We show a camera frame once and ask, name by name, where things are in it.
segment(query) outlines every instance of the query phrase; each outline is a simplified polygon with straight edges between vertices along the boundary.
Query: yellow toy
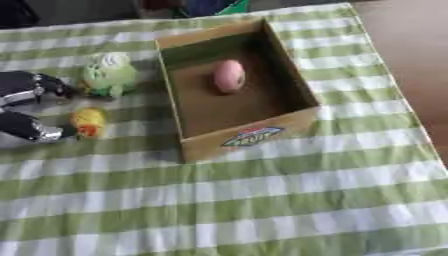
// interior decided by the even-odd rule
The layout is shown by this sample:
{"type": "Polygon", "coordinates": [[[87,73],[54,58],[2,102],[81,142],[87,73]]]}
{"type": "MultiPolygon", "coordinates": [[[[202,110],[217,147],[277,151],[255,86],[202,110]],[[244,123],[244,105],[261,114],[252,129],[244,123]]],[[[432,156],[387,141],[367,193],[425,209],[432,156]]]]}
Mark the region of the yellow toy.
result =
{"type": "Polygon", "coordinates": [[[98,108],[82,108],[71,116],[71,123],[84,138],[98,138],[104,133],[106,116],[98,108]]]}

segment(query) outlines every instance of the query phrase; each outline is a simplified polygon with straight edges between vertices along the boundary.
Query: green striped tablecloth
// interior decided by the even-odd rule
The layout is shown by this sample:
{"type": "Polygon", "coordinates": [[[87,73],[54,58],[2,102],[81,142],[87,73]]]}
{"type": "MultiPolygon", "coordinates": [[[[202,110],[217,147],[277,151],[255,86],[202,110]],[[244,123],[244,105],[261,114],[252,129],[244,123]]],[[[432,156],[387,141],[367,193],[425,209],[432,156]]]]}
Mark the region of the green striped tablecloth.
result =
{"type": "Polygon", "coordinates": [[[87,55],[110,51],[136,61],[149,81],[139,92],[19,108],[63,123],[104,107],[103,139],[2,135],[0,255],[446,255],[446,170],[349,4],[0,32],[4,71],[74,82],[87,55]],[[289,49],[319,120],[289,140],[178,164],[152,40],[254,16],[289,49]]]}

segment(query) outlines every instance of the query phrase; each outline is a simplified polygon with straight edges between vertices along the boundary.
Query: wooden table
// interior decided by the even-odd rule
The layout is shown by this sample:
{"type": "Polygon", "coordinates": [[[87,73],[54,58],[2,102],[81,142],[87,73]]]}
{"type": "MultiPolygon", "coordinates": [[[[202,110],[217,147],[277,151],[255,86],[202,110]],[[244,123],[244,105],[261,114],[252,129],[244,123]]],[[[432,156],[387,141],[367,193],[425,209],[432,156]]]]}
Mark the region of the wooden table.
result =
{"type": "Polygon", "coordinates": [[[353,5],[448,163],[448,1],[383,0],[353,5]]]}

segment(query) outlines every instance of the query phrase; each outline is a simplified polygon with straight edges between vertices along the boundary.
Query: robotic hand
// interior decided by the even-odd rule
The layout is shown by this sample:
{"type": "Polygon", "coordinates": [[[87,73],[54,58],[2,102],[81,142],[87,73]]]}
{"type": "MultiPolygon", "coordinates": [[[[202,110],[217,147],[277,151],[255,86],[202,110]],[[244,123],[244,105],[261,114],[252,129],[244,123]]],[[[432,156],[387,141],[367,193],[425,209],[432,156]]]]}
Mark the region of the robotic hand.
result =
{"type": "Polygon", "coordinates": [[[77,91],[61,80],[44,74],[0,72],[0,132],[33,142],[53,142],[76,136],[78,131],[70,124],[45,126],[35,117],[5,109],[33,101],[40,103],[42,95],[47,93],[72,98],[77,91]]]}

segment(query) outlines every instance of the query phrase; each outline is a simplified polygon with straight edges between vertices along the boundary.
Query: table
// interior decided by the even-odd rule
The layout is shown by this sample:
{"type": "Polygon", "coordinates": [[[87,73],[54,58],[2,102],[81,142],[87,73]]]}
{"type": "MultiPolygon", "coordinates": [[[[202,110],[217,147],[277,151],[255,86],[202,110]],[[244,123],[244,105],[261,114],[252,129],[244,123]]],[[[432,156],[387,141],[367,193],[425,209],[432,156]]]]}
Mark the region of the table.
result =
{"type": "Polygon", "coordinates": [[[447,162],[448,2],[385,0],[353,5],[447,162]]]}
{"type": "Polygon", "coordinates": [[[351,5],[0,32],[1,70],[69,83],[88,56],[113,51],[142,71],[136,92],[17,108],[60,124],[102,107],[100,140],[29,145],[0,134],[0,255],[446,255],[446,168],[351,5]],[[318,121],[179,163],[152,40],[256,17],[322,104],[318,121]]]}

